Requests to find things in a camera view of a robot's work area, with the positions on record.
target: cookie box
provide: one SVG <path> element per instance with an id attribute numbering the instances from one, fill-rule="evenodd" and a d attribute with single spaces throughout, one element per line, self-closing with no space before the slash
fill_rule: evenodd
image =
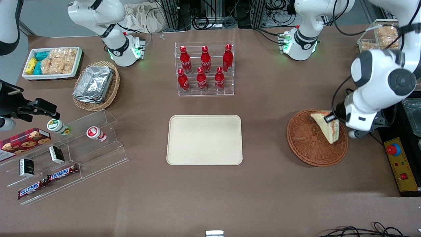
<path id="1" fill-rule="evenodd" d="M 45 52 L 45 51 L 51 51 L 53 49 L 66 49 L 67 47 L 63 47 L 63 48 L 35 48 L 35 49 L 31 49 L 31 51 L 29 52 L 29 56 L 28 59 L 25 63 L 25 67 L 22 70 L 22 77 L 29 80 L 29 81 L 49 81 L 49 80 L 62 80 L 62 79 L 74 79 L 73 77 L 76 76 L 77 70 L 79 68 L 79 62 L 80 59 L 82 57 L 82 49 L 79 47 L 69 47 L 69 48 L 74 48 L 77 49 L 77 53 L 76 53 L 76 58 L 75 58 L 75 62 L 73 64 L 73 68 L 72 68 L 72 72 L 71 73 L 66 73 L 66 74 L 45 74 L 45 75 L 28 75 L 25 73 L 25 68 L 27 68 L 29 61 L 31 60 L 32 57 L 35 56 L 35 54 L 37 52 Z"/>
<path id="2" fill-rule="evenodd" d="M 32 128 L 0 142 L 0 161 L 29 151 L 37 146 L 51 141 L 48 132 Z"/>

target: yellow snack package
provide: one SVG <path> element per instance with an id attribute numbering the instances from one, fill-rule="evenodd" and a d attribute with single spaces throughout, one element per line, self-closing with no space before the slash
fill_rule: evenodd
<path id="1" fill-rule="evenodd" d="M 34 73 L 35 66 L 37 65 L 37 60 L 33 57 L 29 60 L 28 66 L 25 68 L 25 73 L 27 75 L 32 75 Z"/>

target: coca-cola bottle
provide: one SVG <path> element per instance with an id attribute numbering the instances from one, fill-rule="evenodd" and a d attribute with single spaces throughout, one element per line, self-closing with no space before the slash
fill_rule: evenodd
<path id="1" fill-rule="evenodd" d="M 185 46 L 180 46 L 180 61 L 181 66 L 183 67 L 183 70 L 185 73 L 191 73 L 192 72 L 192 61 L 190 60 L 190 55 L 187 53 Z"/>
<path id="2" fill-rule="evenodd" d="M 222 69 L 224 72 L 231 72 L 232 71 L 232 62 L 234 60 L 234 56 L 232 55 L 232 45 L 227 44 L 225 46 L 225 52 L 222 57 Z"/>
<path id="3" fill-rule="evenodd" d="M 187 79 L 187 76 L 184 74 L 182 68 L 177 71 L 179 75 L 179 85 L 182 93 L 189 93 L 190 92 L 190 85 Z"/>
<path id="4" fill-rule="evenodd" d="M 225 76 L 222 73 L 222 68 L 217 67 L 216 74 L 215 74 L 215 88 L 217 92 L 221 92 L 225 89 L 224 81 L 225 81 Z"/>
<path id="5" fill-rule="evenodd" d="M 211 56 L 208 53 L 208 47 L 202 46 L 202 56 L 200 56 L 200 60 L 202 61 L 203 71 L 205 73 L 211 72 Z"/>
<path id="6" fill-rule="evenodd" d="M 206 83 L 206 75 L 202 67 L 197 69 L 197 85 L 199 86 L 200 92 L 206 92 L 208 90 L 208 84 Z"/>

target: red switch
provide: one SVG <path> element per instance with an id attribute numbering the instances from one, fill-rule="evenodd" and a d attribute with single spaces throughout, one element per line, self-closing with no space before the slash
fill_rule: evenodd
<path id="1" fill-rule="evenodd" d="M 400 179 L 408 179 L 406 173 L 400 174 Z"/>
<path id="2" fill-rule="evenodd" d="M 400 147 L 396 143 L 392 143 L 391 145 L 386 147 L 386 152 L 393 156 L 400 155 Z"/>

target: aluminum foil container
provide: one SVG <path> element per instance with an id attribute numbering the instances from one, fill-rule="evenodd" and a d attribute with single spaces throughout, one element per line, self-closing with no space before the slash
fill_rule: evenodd
<path id="1" fill-rule="evenodd" d="M 88 67 L 82 74 L 73 96 L 82 102 L 102 103 L 111 83 L 112 74 L 112 69 L 106 66 Z"/>

